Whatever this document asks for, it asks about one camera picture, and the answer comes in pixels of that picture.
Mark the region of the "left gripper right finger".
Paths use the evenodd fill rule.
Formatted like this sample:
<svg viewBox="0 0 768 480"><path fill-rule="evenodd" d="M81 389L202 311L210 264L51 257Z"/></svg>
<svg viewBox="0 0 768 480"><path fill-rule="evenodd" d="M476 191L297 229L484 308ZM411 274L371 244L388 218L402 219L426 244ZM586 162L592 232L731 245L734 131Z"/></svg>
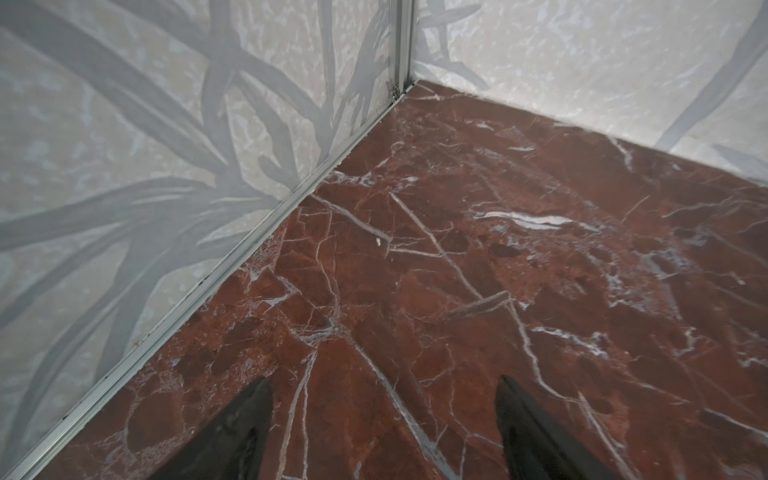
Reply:
<svg viewBox="0 0 768 480"><path fill-rule="evenodd" d="M499 379L495 412L512 479L617 477L509 376Z"/></svg>

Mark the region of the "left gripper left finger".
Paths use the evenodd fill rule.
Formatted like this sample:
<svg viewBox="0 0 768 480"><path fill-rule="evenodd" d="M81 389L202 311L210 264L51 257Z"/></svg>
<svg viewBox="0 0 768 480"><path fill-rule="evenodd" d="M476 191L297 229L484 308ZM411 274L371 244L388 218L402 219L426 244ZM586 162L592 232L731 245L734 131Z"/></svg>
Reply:
<svg viewBox="0 0 768 480"><path fill-rule="evenodd" d="M273 405L270 380L254 380L151 477L257 479Z"/></svg>

